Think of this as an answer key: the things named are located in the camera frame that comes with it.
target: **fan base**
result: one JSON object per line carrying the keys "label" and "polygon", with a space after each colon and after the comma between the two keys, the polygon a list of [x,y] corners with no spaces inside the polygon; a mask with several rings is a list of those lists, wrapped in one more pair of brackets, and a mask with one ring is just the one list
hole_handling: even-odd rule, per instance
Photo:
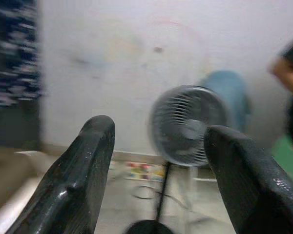
{"label": "fan base", "polygon": [[173,232],[156,220],[141,220],[132,224],[124,234],[173,234]]}

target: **baseboard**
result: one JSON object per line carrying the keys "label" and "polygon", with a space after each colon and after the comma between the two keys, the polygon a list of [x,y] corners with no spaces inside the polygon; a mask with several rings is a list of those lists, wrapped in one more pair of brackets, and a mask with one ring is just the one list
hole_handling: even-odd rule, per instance
{"label": "baseboard", "polygon": [[[60,157],[68,147],[58,146],[48,143],[42,144],[42,151],[48,155]],[[133,161],[133,162],[144,162],[151,164],[163,164],[164,160],[160,156],[144,155],[131,152],[114,151],[112,155],[114,161]]]}

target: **white wall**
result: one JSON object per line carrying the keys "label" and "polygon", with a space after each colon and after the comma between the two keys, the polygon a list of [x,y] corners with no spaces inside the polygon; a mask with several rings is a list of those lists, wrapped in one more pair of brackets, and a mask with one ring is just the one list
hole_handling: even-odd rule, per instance
{"label": "white wall", "polygon": [[267,66],[293,38],[293,0],[44,0],[41,37],[47,143],[68,146],[105,114],[116,150],[153,154],[156,98],[218,69],[247,81],[252,137],[269,147],[282,132],[287,93]]}

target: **floor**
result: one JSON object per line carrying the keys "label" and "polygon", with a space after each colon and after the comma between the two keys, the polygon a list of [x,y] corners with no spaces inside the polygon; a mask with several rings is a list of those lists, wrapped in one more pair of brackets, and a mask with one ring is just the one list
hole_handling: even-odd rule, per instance
{"label": "floor", "polygon": [[0,207],[35,174],[28,157],[0,147]]}
{"label": "floor", "polygon": [[[95,234],[122,234],[131,223],[154,217],[154,199],[138,199],[133,195],[153,197],[154,193],[150,189],[138,186],[158,189],[161,183],[127,180],[122,175],[120,173],[116,178],[110,174],[108,176]],[[203,170],[200,177],[212,177],[212,174]],[[39,181],[39,178],[28,180],[0,210],[0,234],[3,234],[16,219]],[[196,189],[195,195],[190,196],[187,192],[187,170],[174,168],[167,194],[187,207],[182,208],[175,200],[166,198],[162,222],[176,234],[234,234],[217,184],[198,181]]]}

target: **electric fan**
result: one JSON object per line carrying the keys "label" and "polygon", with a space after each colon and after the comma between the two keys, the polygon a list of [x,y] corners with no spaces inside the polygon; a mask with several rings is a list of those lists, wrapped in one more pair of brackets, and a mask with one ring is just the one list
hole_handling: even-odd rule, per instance
{"label": "electric fan", "polygon": [[196,167],[208,164],[204,133],[208,125],[228,125],[222,100],[212,90],[200,86],[180,86],[164,93],[155,103],[150,117],[150,138],[167,161],[155,220],[142,220],[127,234],[172,234],[160,223],[171,164]]}

